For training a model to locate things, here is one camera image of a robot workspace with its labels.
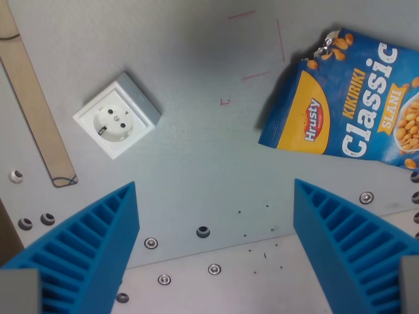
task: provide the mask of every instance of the peanut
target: peanut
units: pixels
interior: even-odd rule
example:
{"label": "peanut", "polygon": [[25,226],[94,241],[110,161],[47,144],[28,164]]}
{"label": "peanut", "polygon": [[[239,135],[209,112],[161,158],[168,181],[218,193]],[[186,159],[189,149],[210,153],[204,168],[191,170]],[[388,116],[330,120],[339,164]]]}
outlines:
{"label": "peanut", "polygon": [[416,119],[416,117],[418,116],[418,114],[417,113],[409,113],[407,116],[406,116],[406,120],[408,120],[408,121],[413,121],[414,119]]}
{"label": "peanut", "polygon": [[411,146],[414,146],[414,145],[416,145],[416,144],[418,144],[418,143],[419,143],[419,139],[411,139],[409,144],[410,144]]}
{"label": "peanut", "polygon": [[403,129],[403,128],[397,129],[397,132],[395,134],[396,138],[398,139],[404,138],[405,135],[406,135],[406,129]]}
{"label": "peanut", "polygon": [[343,38],[336,38],[333,44],[342,50],[348,49],[348,43]]}
{"label": "peanut", "polygon": [[410,130],[409,133],[410,134],[414,134],[419,130],[419,126],[413,126]]}
{"label": "peanut", "polygon": [[415,77],[412,81],[412,87],[416,88],[419,87],[419,77]]}
{"label": "peanut", "polygon": [[410,130],[411,128],[414,127],[415,124],[416,124],[416,121],[410,121],[408,124],[405,125],[405,129]]}
{"label": "peanut", "polygon": [[327,60],[327,59],[329,59],[331,56],[332,56],[332,52],[330,52],[330,53],[328,53],[328,54],[324,54],[324,55],[322,55],[321,56],[321,58],[323,59],[323,60]]}
{"label": "peanut", "polygon": [[403,126],[405,126],[407,124],[407,120],[406,119],[402,119],[399,121],[399,123],[397,123],[397,126],[402,128]]}
{"label": "peanut", "polygon": [[308,60],[308,61],[307,61],[307,66],[308,66],[309,68],[311,68],[311,70],[316,70],[316,69],[318,69],[318,67],[319,67],[319,65],[317,64],[317,62],[316,62],[316,61],[314,61],[314,60]]}
{"label": "peanut", "polygon": [[413,134],[408,133],[403,137],[402,141],[406,141],[407,139],[411,139],[412,137],[413,137]]}
{"label": "peanut", "polygon": [[339,49],[333,48],[332,51],[335,53],[335,58],[338,61],[344,61],[345,60],[345,54],[341,52]]}
{"label": "peanut", "polygon": [[354,36],[352,34],[346,34],[345,41],[348,45],[351,46],[354,43]]}
{"label": "peanut", "polygon": [[409,169],[414,169],[416,168],[416,162],[414,162],[413,160],[411,160],[410,158],[407,158],[405,160],[405,166]]}

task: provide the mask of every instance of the metal screw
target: metal screw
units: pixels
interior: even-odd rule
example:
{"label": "metal screw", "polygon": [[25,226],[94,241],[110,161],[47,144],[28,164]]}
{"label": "metal screw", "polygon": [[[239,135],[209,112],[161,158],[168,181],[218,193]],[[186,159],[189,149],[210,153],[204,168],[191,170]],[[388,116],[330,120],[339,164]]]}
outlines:
{"label": "metal screw", "polygon": [[148,237],[145,241],[144,241],[144,245],[146,248],[153,250],[155,248],[157,248],[158,242],[155,238],[153,237]]}
{"label": "metal screw", "polygon": [[117,301],[119,303],[126,303],[130,300],[130,297],[127,295],[127,293],[118,293],[117,294]]}
{"label": "metal screw", "polygon": [[219,264],[209,265],[208,272],[212,275],[218,275],[221,273],[221,266]]}
{"label": "metal screw", "polygon": [[157,281],[161,285],[167,286],[171,283],[172,280],[170,279],[170,277],[168,275],[160,275],[160,276],[158,276]]}
{"label": "metal screw", "polygon": [[13,170],[12,172],[10,172],[9,174],[9,179],[10,181],[12,181],[13,183],[19,184],[22,183],[22,181],[24,180],[24,175],[21,174],[19,171],[17,170]]}
{"label": "metal screw", "polygon": [[374,200],[374,194],[371,192],[364,192],[360,195],[359,201],[361,204],[367,205]]}

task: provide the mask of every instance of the metal plate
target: metal plate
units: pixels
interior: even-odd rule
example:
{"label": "metal plate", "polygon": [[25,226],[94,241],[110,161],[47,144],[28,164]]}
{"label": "metal plate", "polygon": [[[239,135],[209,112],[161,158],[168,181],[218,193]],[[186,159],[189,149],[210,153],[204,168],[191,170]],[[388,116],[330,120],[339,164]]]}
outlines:
{"label": "metal plate", "polygon": [[[50,230],[39,222],[46,209],[61,222],[129,181],[141,222],[129,267],[292,234],[295,177],[355,203],[371,191],[365,208],[379,215],[415,207],[419,186],[409,171],[257,144],[268,98],[294,53],[337,27],[330,21],[419,48],[413,0],[11,0],[10,7],[79,177],[76,186],[52,187],[1,73],[0,197],[16,225],[34,222],[29,232],[18,229],[24,245]],[[123,71],[162,118],[111,160],[72,116]],[[22,184],[9,181],[12,169]],[[208,238],[196,236],[200,226]],[[157,249],[145,248],[148,237]]]}
{"label": "metal plate", "polygon": [[[384,219],[414,236],[417,212]],[[222,267],[219,275],[208,273],[212,263]],[[172,278],[168,287],[157,283],[162,273]],[[331,313],[297,235],[132,268],[119,292],[130,301],[115,302],[112,314]]]}

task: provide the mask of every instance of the blue chip bag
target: blue chip bag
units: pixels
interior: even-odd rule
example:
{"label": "blue chip bag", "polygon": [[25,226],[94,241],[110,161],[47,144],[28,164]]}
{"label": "blue chip bag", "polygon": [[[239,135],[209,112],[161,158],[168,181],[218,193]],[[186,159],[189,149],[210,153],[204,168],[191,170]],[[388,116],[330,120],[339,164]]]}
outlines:
{"label": "blue chip bag", "polygon": [[418,170],[419,53],[341,29],[281,88],[259,143]]}

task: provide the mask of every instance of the red marker line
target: red marker line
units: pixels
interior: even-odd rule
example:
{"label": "red marker line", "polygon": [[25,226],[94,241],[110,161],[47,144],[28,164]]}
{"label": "red marker line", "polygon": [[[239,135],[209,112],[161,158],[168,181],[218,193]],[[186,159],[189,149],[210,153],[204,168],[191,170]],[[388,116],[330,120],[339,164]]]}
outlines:
{"label": "red marker line", "polygon": [[259,73],[259,74],[255,74],[255,75],[250,75],[249,77],[242,78],[242,82],[245,81],[245,80],[248,80],[248,79],[252,79],[253,77],[261,77],[262,75],[266,75],[266,74],[269,74],[269,73],[272,73],[272,71]]}
{"label": "red marker line", "polygon": [[241,18],[242,16],[247,16],[247,15],[250,15],[250,14],[253,14],[253,13],[256,13],[256,10],[249,11],[249,12],[244,12],[244,13],[237,14],[237,15],[234,15],[234,16],[229,16],[228,19],[232,20],[233,18]]}
{"label": "red marker line", "polygon": [[278,19],[276,19],[276,23],[278,25],[278,33],[280,34],[280,44],[281,44],[281,51],[282,51],[282,60],[285,63],[285,54],[283,54],[283,46],[282,46],[282,37],[281,37],[280,21]]}

